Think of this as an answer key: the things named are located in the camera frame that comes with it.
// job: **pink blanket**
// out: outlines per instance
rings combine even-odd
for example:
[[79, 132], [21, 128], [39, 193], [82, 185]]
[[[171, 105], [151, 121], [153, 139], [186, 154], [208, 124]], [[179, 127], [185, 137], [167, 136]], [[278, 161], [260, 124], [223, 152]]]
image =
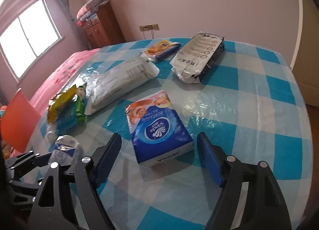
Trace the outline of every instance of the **pink blanket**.
[[30, 100], [31, 105], [33, 105], [40, 115], [46, 110], [49, 100], [59, 92], [68, 79], [98, 50], [99, 49], [94, 49], [91, 51], [73, 53], [43, 82]]

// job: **window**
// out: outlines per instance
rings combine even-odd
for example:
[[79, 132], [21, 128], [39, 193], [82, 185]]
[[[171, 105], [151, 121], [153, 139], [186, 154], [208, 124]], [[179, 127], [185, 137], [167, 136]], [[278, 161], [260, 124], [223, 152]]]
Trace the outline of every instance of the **window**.
[[33, 61], [60, 38], [44, 0], [38, 0], [3, 32], [0, 45], [20, 78]]

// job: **wall socket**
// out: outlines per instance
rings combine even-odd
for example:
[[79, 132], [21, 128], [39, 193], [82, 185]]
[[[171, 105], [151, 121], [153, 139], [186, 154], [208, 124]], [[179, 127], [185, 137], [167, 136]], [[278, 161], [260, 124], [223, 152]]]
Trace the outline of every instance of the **wall socket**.
[[159, 25], [158, 24], [153, 24], [153, 25], [140, 25], [140, 31], [141, 32], [147, 32], [147, 31], [150, 31], [150, 30], [154, 30], [154, 31], [158, 31], [160, 28], [159, 28]]

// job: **table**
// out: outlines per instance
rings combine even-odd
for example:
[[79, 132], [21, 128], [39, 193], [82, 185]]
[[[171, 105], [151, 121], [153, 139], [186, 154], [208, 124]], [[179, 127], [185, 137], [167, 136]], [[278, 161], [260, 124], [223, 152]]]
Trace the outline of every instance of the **table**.
[[[160, 40], [104, 47], [66, 86], [77, 76], [105, 72]], [[170, 40], [183, 46], [189, 38]], [[197, 134], [204, 131], [227, 155], [245, 163], [264, 160], [269, 164], [296, 228], [310, 190], [312, 137], [303, 98], [282, 56], [255, 45], [225, 41], [225, 52], [201, 84], [180, 81], [171, 72], [171, 58], [156, 63], [160, 69], [157, 78], [70, 130], [86, 155], [106, 144], [114, 132], [122, 136], [122, 149], [109, 179], [98, 189], [114, 225], [125, 230], [203, 229], [216, 205], [220, 189], [200, 167], [196, 147], [158, 167], [145, 168], [136, 162], [124, 107], [163, 89], [195, 141]], [[46, 113], [27, 150], [41, 154], [52, 150], [53, 145], [45, 138], [45, 120]], [[24, 180], [33, 182], [44, 174], [45, 168], [29, 173]], [[72, 190], [79, 224], [87, 227], [74, 186]]]

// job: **wooden dresser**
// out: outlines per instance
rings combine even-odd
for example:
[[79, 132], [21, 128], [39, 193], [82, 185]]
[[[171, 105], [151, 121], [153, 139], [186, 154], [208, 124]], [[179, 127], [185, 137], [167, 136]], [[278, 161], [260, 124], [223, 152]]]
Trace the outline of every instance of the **wooden dresser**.
[[111, 3], [98, 8], [97, 15], [82, 25], [93, 49], [124, 43], [125, 39], [115, 18]]

